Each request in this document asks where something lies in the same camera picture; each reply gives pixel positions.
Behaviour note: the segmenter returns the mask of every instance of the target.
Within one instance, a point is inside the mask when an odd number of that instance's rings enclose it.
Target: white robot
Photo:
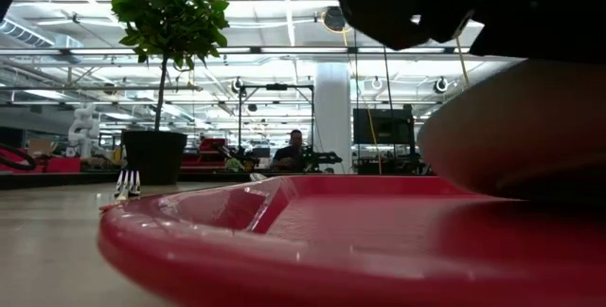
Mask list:
[[[69,147],[66,155],[74,157],[80,154],[80,157],[87,158],[91,156],[92,140],[98,138],[98,120],[93,119],[95,104],[83,104],[74,111],[76,120],[69,128],[67,138]]]

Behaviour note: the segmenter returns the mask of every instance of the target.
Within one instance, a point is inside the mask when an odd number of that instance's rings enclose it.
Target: ceiling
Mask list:
[[[56,40],[57,35],[69,36],[70,45],[64,42],[53,47],[94,48],[84,55],[68,58],[44,54],[41,49],[33,49],[31,41],[24,43],[13,36],[0,34],[0,62],[4,63],[6,74],[0,82],[6,87],[36,86],[82,88],[62,91],[64,97],[51,98],[46,95],[31,94],[31,91],[18,91],[14,101],[30,101],[43,104],[67,101],[100,102],[99,110],[109,113],[131,115],[134,118],[120,119],[103,115],[107,122],[104,128],[123,128],[122,124],[139,121],[145,125],[152,121],[149,105],[138,105],[127,101],[147,99],[152,101],[160,81],[159,60],[151,60],[151,65],[137,64],[129,50],[117,49],[117,41],[123,37],[121,25],[116,23],[111,13],[110,0],[14,0],[7,19],[19,26],[34,31],[47,40]],[[387,107],[382,101],[388,99],[385,90],[386,71],[382,46],[361,33],[334,33],[326,29],[321,15],[329,6],[338,6],[337,0],[228,0],[230,7],[226,16],[231,28],[224,31],[229,47],[224,49],[220,59],[208,62],[208,69],[198,66],[191,78],[178,78],[179,73],[169,70],[170,89],[167,100],[169,107],[176,110],[166,112],[165,128],[183,132],[192,132],[196,128],[206,129],[206,133],[225,135],[238,131],[237,96],[231,91],[235,79],[247,85],[264,85],[282,82],[288,84],[313,84],[316,65],[319,62],[350,62],[352,88],[359,80],[360,91],[352,89],[351,98],[367,101],[378,107]],[[482,26],[470,22],[460,36],[462,51],[470,47]],[[253,49],[250,46],[269,46],[266,49]],[[354,62],[347,49],[358,46],[361,54]],[[416,50],[392,52],[389,50],[387,70],[390,74],[391,96],[394,101],[426,101],[413,105],[415,114],[426,116],[437,107],[434,102],[444,101],[462,90],[462,64],[459,55],[454,52],[456,43],[439,45],[435,42]],[[9,50],[20,48],[21,51]],[[464,55],[465,66],[470,81],[481,81],[487,74],[507,66],[511,59],[479,58]],[[437,95],[433,86],[435,81],[445,79],[453,85],[443,95]],[[195,86],[187,89],[186,84]],[[114,84],[120,87],[136,87],[136,90],[116,90],[116,93],[103,93],[94,87]],[[258,105],[256,112],[244,109],[245,119],[250,122],[244,128],[245,138],[269,136],[274,139],[287,137],[287,132],[300,128],[308,129],[310,120],[297,117],[308,115],[311,111],[306,101],[307,95],[296,90],[286,92],[258,92],[248,100],[280,100],[288,103]],[[120,102],[108,105],[103,102]]]

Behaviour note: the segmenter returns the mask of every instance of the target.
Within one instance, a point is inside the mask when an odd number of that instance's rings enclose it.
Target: person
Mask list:
[[[302,172],[304,163],[301,146],[303,146],[303,134],[299,130],[293,130],[290,146],[277,150],[271,169],[274,171]]]

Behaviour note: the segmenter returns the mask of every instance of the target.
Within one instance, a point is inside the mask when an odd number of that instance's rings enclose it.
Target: ceiling duct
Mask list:
[[[38,27],[32,26],[27,21],[9,14],[0,22],[0,33],[33,47],[83,47],[81,42],[71,36],[43,31]],[[68,61],[72,64],[80,63],[82,61],[82,58],[77,56],[57,56],[53,58],[58,61]]]

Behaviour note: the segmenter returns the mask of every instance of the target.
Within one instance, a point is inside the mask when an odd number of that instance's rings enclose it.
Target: potted plant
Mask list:
[[[206,57],[218,57],[217,46],[227,45],[221,30],[229,27],[224,14],[228,5],[226,0],[112,0],[112,11],[125,25],[120,43],[133,47],[140,63],[162,59],[154,130],[125,132],[122,140],[129,166],[139,170],[142,184],[177,180],[187,136],[160,131],[169,62],[185,72],[193,70],[196,58],[206,65]]]

